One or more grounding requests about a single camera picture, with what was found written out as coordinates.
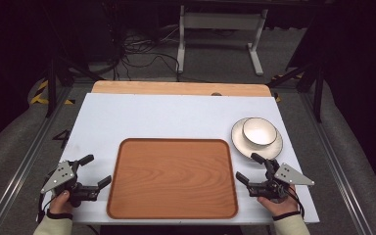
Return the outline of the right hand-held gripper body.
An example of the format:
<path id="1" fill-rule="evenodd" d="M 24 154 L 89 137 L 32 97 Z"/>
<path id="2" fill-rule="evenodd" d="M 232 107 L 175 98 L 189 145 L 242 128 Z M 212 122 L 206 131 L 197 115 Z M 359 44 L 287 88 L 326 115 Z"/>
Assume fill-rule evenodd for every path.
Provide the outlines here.
<path id="1" fill-rule="evenodd" d="M 266 168 L 266 180 L 254 183 L 247 180 L 247 189 L 251 197 L 265 197 L 268 200 L 283 200 L 290 195 L 291 185 L 313 186 L 314 181 L 292 168 L 288 164 L 279 164 L 276 160 L 256 159 Z"/>

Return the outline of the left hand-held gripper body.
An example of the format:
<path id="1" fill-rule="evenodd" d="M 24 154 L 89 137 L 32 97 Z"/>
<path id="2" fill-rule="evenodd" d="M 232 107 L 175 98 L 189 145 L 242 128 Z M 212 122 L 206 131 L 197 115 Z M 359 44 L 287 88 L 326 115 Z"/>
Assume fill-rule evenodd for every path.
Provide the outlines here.
<path id="1" fill-rule="evenodd" d="M 62 161 L 49 173 L 49 177 L 41 188 L 40 193 L 45 195 L 51 191 L 56 196 L 63 191 L 70 192 L 70 204 L 77 208 L 83 201 L 95 202 L 100 189 L 98 186 L 84 186 L 77 181 L 78 161 Z"/>

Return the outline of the white dark-rimmed plate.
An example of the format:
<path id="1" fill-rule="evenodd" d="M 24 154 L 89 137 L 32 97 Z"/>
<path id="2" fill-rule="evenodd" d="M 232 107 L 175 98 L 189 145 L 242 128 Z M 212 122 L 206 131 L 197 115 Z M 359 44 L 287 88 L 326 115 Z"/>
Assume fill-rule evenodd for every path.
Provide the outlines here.
<path id="1" fill-rule="evenodd" d="M 274 126 L 277 130 L 277 138 L 270 145 L 260 146 L 253 144 L 243 135 L 243 124 L 248 118 L 250 117 L 238 120 L 232 127 L 231 139 L 235 148 L 247 158 L 249 158 L 252 153 L 258 153 L 265 159 L 275 159 L 283 149 L 283 138 L 280 131 Z"/>

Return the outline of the white dark-rimmed bowl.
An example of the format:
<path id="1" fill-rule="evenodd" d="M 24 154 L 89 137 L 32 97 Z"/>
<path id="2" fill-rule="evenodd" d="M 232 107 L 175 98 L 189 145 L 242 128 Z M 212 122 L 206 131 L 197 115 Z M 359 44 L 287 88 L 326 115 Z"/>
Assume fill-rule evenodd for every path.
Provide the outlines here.
<path id="1" fill-rule="evenodd" d="M 270 121 L 260 117 L 251 117 L 243 124 L 243 135 L 253 144 L 267 146 L 276 140 L 277 130 Z"/>

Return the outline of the brown wooden tray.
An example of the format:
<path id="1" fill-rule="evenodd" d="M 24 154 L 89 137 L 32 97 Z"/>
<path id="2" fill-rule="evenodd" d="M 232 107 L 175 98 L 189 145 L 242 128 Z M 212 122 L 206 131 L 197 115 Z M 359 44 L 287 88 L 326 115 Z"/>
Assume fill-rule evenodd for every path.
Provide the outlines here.
<path id="1" fill-rule="evenodd" d="M 228 144 L 220 139 L 128 138 L 107 204 L 113 219 L 228 219 L 238 212 Z"/>

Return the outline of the person's right hand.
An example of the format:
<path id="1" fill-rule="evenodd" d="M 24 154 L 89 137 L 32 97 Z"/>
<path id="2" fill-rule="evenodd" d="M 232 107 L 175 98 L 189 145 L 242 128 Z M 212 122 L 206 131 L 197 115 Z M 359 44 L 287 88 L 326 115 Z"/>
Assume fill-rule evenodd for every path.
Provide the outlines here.
<path id="1" fill-rule="evenodd" d="M 265 197 L 258 197 L 258 202 L 265 207 L 273 216 L 280 216 L 289 212 L 297 212 L 299 205 L 295 199 L 288 196 L 284 201 L 280 203 L 274 203 Z"/>

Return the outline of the person's left hand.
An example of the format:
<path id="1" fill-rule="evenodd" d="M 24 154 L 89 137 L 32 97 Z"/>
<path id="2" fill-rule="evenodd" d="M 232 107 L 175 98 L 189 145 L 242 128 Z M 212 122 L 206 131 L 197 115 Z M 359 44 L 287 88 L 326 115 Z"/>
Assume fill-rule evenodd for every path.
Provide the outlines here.
<path id="1" fill-rule="evenodd" d="M 63 191 L 60 195 L 55 197 L 50 204 L 50 213 L 62 214 L 72 213 L 72 205 L 69 201 L 70 192 L 68 190 Z"/>

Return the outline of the yellow black floor tape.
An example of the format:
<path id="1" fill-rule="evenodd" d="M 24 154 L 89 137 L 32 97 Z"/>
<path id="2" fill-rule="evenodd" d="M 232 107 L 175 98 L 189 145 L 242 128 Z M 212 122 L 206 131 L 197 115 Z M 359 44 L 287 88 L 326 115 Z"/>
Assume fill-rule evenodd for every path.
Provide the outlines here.
<path id="1" fill-rule="evenodd" d="M 48 105 L 49 104 L 49 100 L 47 98 L 44 98 L 43 97 L 43 93 L 45 91 L 45 89 L 48 87 L 48 80 L 47 79 L 43 79 L 40 83 L 40 85 L 38 86 L 35 94 L 32 96 L 31 100 L 30 100 L 30 104 L 44 104 L 44 105 Z"/>
<path id="2" fill-rule="evenodd" d="M 293 80 L 293 81 L 295 81 L 295 80 L 296 80 L 296 81 L 301 80 L 302 77 L 303 77 L 303 75 L 304 75 L 303 73 L 298 74 L 298 75 L 294 75 L 294 76 L 291 77 L 290 80 Z M 270 81 L 275 81 L 275 80 L 277 80 L 277 79 L 280 79 L 282 76 L 284 76 L 284 75 L 283 75 L 283 74 L 274 75 L 274 76 L 271 78 Z M 273 98 L 275 99 L 276 103 L 281 102 L 281 98 L 280 98 L 278 92 L 273 92 L 272 95 L 273 95 Z"/>

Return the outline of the black metal stand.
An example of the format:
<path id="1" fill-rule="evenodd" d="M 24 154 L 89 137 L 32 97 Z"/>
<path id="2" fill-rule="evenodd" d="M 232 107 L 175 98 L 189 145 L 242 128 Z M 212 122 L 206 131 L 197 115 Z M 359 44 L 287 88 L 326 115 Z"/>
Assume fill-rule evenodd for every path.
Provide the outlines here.
<path id="1" fill-rule="evenodd" d="M 73 68 L 76 71 L 79 71 L 80 73 L 84 74 L 94 81 L 103 80 L 103 77 L 97 75 L 89 69 L 81 67 L 79 64 L 74 63 L 67 58 L 61 56 L 53 57 L 48 64 L 46 75 L 48 81 L 48 107 L 46 114 L 47 118 L 49 118 L 57 108 L 57 79 L 60 79 L 60 82 L 63 86 L 71 86 L 73 84 L 73 79 L 68 76 L 69 68 Z"/>
<path id="2" fill-rule="evenodd" d="M 312 110 L 315 116 L 315 119 L 318 122 L 321 122 L 321 101 L 323 93 L 323 82 L 324 82 L 324 70 L 323 67 L 319 64 L 307 64 L 301 68 L 296 68 L 292 71 L 283 74 L 280 79 L 275 81 L 269 81 L 267 86 L 269 88 L 274 88 L 287 80 L 290 80 L 292 76 L 303 73 L 302 79 L 297 83 L 296 89 L 300 93 L 307 93 L 309 88 L 314 85 L 314 94 L 313 94 L 313 104 Z"/>

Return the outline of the white table mat board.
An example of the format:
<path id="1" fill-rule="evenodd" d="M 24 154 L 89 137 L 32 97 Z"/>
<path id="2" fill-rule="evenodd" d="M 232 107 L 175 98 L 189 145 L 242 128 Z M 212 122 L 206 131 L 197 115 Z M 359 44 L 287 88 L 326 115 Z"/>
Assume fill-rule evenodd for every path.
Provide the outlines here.
<path id="1" fill-rule="evenodd" d="M 94 156 L 92 163 L 78 171 L 84 184 L 94 184 L 106 176 L 114 178 L 118 149 L 128 138 L 220 139 L 230 149 L 238 202 L 237 214 L 228 219 L 113 219 L 107 214 L 111 185 L 97 201 L 84 202 L 74 210 L 73 220 L 83 224 L 268 224 L 270 213 L 236 180 L 237 171 L 253 182 L 265 179 L 262 165 L 243 156 L 231 139 L 233 125 L 242 118 L 264 118 L 281 133 L 280 163 L 300 166 L 283 119 L 271 97 L 190 96 L 190 95 L 86 95 L 68 144 L 65 160 Z"/>

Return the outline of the wooden table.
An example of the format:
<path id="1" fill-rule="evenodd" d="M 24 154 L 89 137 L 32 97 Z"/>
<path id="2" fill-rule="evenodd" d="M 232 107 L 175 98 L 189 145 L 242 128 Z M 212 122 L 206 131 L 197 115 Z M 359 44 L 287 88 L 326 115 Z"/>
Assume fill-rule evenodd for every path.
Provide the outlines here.
<path id="1" fill-rule="evenodd" d="M 158 82 L 158 81 L 97 81 L 92 93 L 153 94 L 153 95 L 203 95 L 270 97 L 264 84 Z"/>

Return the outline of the white metal stand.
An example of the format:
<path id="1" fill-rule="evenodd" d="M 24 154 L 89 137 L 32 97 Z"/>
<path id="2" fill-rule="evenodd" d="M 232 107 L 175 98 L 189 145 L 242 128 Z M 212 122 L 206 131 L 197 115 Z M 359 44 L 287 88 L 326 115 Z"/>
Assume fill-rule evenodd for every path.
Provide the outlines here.
<path id="1" fill-rule="evenodd" d="M 247 44 L 247 49 L 257 76 L 263 75 L 257 48 L 267 18 L 268 10 L 263 9 L 258 14 L 228 14 L 228 13 L 193 13 L 180 7 L 179 14 L 179 44 L 176 57 L 176 72 L 183 73 L 185 60 L 185 30 L 190 29 L 228 29 L 253 30 L 255 38 Z"/>

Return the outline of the aluminium floor rail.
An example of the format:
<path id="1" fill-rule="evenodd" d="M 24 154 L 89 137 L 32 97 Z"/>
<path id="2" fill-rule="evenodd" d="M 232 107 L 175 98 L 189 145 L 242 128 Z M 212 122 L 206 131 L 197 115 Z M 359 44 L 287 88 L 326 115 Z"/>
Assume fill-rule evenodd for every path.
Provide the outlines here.
<path id="1" fill-rule="evenodd" d="M 47 106 L 30 105 L 0 133 L 0 225 L 23 187 L 61 104 L 70 93 L 68 87 L 60 89 L 50 116 L 46 117 Z"/>
<path id="2" fill-rule="evenodd" d="M 326 161 L 332 172 L 333 178 L 337 184 L 344 203 L 350 213 L 352 222 L 357 230 L 358 235 L 373 235 L 370 224 L 367 221 L 358 199 L 351 187 L 348 178 L 337 158 L 337 155 L 332 147 L 332 144 L 327 137 L 325 129 L 321 122 L 319 122 L 313 113 L 313 105 L 310 97 L 307 94 L 300 95 L 301 101 L 305 107 L 305 111 L 309 116 L 311 123 L 315 128 L 315 132 L 320 139 L 326 155 Z"/>

